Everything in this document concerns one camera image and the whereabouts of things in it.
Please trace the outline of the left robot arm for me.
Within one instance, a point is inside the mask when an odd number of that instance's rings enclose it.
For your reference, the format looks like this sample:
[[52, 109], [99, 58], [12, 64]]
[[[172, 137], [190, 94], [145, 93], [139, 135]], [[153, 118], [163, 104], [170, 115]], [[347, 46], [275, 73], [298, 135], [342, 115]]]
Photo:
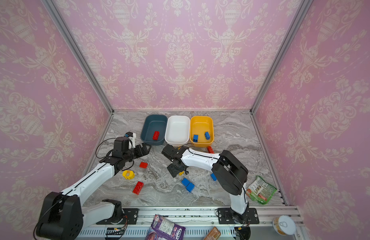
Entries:
[[128, 216], [120, 201], [105, 199], [91, 207], [83, 204], [103, 183], [126, 170], [126, 163], [134, 163], [150, 153], [152, 147], [145, 143], [136, 145], [135, 138], [132, 132], [114, 138], [113, 149], [93, 170], [70, 187], [46, 195], [33, 238], [74, 240], [82, 229], [101, 221], [127, 224]]

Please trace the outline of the dark teal container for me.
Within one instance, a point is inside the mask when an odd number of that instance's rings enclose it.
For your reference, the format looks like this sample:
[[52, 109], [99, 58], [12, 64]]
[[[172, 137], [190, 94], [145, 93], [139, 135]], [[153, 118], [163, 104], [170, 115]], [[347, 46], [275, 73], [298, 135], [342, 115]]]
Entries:
[[[168, 117], [165, 115], [148, 115], [141, 132], [141, 140], [151, 146], [163, 145], [165, 142], [167, 123]], [[160, 136], [157, 141], [152, 139], [155, 131], [160, 132]]]

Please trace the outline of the yellow container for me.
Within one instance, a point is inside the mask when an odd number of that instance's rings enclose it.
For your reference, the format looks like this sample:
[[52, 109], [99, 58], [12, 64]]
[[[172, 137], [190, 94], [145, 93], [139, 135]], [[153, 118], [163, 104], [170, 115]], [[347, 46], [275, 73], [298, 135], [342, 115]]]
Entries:
[[[210, 140], [206, 140], [204, 133], [209, 132]], [[198, 135], [198, 142], [193, 142], [193, 136]], [[199, 148], [211, 146], [214, 142], [214, 126], [213, 120], [208, 116], [194, 116], [190, 119], [190, 134], [189, 140], [192, 144]]]

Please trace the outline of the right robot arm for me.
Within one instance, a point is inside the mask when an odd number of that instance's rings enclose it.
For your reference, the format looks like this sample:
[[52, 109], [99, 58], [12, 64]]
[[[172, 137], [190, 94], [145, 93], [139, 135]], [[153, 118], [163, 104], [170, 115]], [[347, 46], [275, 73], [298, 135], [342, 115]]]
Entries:
[[191, 147], [174, 147], [166, 145], [162, 154], [171, 161], [167, 167], [172, 177], [181, 172], [188, 173], [189, 167], [200, 168], [211, 172], [221, 187], [229, 193], [230, 211], [234, 221], [249, 224], [245, 187], [248, 169], [229, 151], [220, 154], [205, 153], [193, 150]]

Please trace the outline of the white container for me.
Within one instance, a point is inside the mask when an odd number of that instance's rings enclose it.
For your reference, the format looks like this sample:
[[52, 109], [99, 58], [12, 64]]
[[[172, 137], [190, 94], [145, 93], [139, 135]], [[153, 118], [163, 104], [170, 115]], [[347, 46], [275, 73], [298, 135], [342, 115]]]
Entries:
[[165, 141], [167, 144], [179, 147], [189, 141], [190, 118], [187, 116], [171, 116], [168, 118]]

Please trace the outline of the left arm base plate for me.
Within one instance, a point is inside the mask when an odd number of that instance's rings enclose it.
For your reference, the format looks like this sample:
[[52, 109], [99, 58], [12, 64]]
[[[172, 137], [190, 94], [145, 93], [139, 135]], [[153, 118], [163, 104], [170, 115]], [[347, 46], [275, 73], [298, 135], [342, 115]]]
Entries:
[[124, 214], [118, 220], [102, 220], [97, 222], [96, 225], [136, 225], [138, 219], [138, 208], [126, 208], [123, 209]]

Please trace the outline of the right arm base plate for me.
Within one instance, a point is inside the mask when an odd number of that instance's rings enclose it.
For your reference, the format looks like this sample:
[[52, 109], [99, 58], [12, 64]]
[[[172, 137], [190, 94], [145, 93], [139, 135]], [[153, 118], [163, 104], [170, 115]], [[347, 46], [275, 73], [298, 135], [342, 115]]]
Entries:
[[241, 224], [257, 225], [260, 223], [257, 210], [247, 207], [243, 214], [238, 214], [231, 208], [218, 208], [216, 215], [221, 225]]

